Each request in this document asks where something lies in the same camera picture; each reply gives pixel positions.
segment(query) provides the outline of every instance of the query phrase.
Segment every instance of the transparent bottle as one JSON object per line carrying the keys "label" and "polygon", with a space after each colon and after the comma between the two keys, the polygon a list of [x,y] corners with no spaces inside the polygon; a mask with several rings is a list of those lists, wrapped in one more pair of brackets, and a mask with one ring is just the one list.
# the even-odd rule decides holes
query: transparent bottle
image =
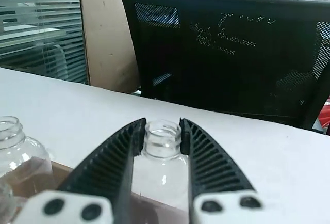
{"label": "transparent bottle", "polygon": [[45,147],[25,136],[16,117],[0,117],[0,179],[15,196],[30,197],[54,189],[52,164]]}
{"label": "transparent bottle", "polygon": [[11,187],[0,180],[0,224],[11,223],[25,202],[25,198],[15,197]]}
{"label": "transparent bottle", "polygon": [[180,153],[180,143],[179,125],[165,120],[147,123],[141,155],[134,159],[132,191],[187,211],[187,156]]}

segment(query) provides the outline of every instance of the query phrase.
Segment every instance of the wooden panel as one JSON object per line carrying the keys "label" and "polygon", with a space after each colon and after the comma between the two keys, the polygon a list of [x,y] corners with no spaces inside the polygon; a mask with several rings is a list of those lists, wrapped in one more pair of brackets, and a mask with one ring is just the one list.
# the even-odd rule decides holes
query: wooden panel
{"label": "wooden panel", "polygon": [[122,0],[81,0],[81,10],[91,85],[133,92],[138,70]]}

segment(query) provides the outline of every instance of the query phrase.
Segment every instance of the mesh chair back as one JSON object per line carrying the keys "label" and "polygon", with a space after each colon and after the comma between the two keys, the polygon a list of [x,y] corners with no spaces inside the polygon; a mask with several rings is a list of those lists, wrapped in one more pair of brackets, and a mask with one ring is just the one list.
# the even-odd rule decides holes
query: mesh chair back
{"label": "mesh chair back", "polygon": [[330,93],[330,2],[123,4],[145,97],[312,127]]}

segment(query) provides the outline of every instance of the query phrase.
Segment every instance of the table surface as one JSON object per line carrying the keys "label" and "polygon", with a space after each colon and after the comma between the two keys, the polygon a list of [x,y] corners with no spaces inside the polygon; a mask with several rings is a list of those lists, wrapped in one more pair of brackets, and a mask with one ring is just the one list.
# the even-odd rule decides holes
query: table surface
{"label": "table surface", "polygon": [[293,127],[144,99],[0,68],[0,115],[76,167],[129,122],[188,118],[236,161],[265,201],[302,222],[329,223],[330,137]]}

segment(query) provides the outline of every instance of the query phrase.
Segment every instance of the window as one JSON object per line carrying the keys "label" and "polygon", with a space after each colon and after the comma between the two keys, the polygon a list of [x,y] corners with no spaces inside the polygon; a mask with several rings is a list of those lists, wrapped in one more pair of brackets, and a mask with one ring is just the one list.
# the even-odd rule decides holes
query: window
{"label": "window", "polygon": [[79,0],[0,0],[0,67],[87,82]]}

